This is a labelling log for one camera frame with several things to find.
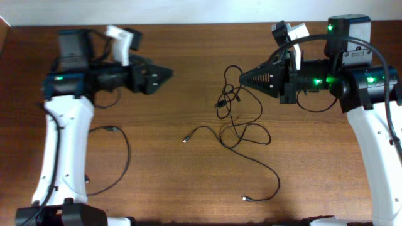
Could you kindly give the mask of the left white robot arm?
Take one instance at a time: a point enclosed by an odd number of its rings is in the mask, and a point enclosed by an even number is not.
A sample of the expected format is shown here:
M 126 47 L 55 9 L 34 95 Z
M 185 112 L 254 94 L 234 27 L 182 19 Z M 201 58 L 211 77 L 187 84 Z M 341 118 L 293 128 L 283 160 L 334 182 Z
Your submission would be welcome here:
M 134 225 L 133 217 L 109 217 L 88 204 L 85 159 L 95 95 L 125 87 L 153 94 L 173 71 L 136 55 L 142 34 L 108 26 L 101 56 L 90 29 L 59 32 L 60 56 L 43 81 L 46 138 L 40 180 L 30 207 L 19 208 L 16 225 Z

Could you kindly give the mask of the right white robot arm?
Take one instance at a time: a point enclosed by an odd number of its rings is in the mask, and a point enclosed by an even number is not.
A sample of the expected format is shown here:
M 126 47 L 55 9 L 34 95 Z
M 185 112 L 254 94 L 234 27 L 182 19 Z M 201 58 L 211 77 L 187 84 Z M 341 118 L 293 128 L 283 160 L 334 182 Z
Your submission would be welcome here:
M 302 92 L 328 90 L 347 115 L 361 149 L 372 200 L 369 225 L 401 224 L 401 80 L 370 43 L 371 19 L 332 16 L 327 33 L 304 24 L 273 25 L 278 49 L 242 74 L 242 85 L 295 104 Z

